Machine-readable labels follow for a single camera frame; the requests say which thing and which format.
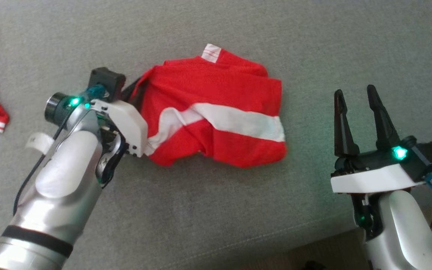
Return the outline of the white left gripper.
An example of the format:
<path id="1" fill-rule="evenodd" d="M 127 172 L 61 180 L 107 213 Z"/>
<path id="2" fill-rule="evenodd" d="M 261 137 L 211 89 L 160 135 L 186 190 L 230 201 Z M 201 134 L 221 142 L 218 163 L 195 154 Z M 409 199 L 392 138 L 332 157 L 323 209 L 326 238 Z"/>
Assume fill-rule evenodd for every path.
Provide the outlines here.
<path id="1" fill-rule="evenodd" d="M 121 93 L 121 100 L 105 102 L 93 99 L 90 108 L 107 122 L 112 123 L 119 134 L 125 138 L 129 145 L 129 153 L 142 157 L 147 143 L 149 127 L 141 116 L 146 82 L 139 77 L 136 81 L 125 87 Z"/>

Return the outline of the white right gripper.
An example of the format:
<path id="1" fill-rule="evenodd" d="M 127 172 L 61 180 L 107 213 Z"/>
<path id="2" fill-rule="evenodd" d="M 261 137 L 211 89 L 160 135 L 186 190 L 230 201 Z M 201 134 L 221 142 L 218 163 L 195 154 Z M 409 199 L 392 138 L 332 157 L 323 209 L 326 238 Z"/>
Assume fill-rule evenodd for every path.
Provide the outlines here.
<path id="1" fill-rule="evenodd" d="M 374 115 L 376 148 L 384 151 L 366 152 L 358 156 L 360 149 L 350 131 L 347 104 L 342 90 L 338 89 L 334 93 L 334 154 L 339 158 L 331 174 L 332 191 L 370 194 L 422 185 L 422 180 L 413 180 L 401 166 L 402 161 L 409 161 L 409 150 L 398 146 L 401 139 L 372 84 L 367 86 L 367 99 Z"/>

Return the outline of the red shorts with white stripe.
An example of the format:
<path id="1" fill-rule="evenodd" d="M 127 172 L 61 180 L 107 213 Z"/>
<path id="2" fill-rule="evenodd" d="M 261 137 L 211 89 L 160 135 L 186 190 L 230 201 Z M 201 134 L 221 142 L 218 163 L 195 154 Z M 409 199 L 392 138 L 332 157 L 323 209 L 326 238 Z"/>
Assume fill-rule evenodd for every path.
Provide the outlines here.
<path id="1" fill-rule="evenodd" d="M 247 168 L 285 157 L 282 82 L 263 65 L 207 44 L 201 56 L 166 60 L 141 77 L 144 153 L 156 164 L 202 154 Z"/>

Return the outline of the grey fabric sofa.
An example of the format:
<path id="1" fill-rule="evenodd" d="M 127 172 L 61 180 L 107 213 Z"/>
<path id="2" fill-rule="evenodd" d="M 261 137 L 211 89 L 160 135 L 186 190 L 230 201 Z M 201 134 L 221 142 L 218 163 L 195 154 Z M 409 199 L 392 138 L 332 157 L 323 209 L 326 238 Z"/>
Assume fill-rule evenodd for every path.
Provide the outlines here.
<path id="1" fill-rule="evenodd" d="M 432 0 L 0 0 L 0 235 L 38 152 L 55 92 L 106 66 L 133 82 L 214 44 L 282 82 L 288 153 L 240 169 L 201 154 L 173 166 L 125 156 L 67 270 L 230 269 L 355 228 L 334 194 L 334 91 L 355 142 L 375 149 L 366 87 L 401 137 L 432 141 Z"/>

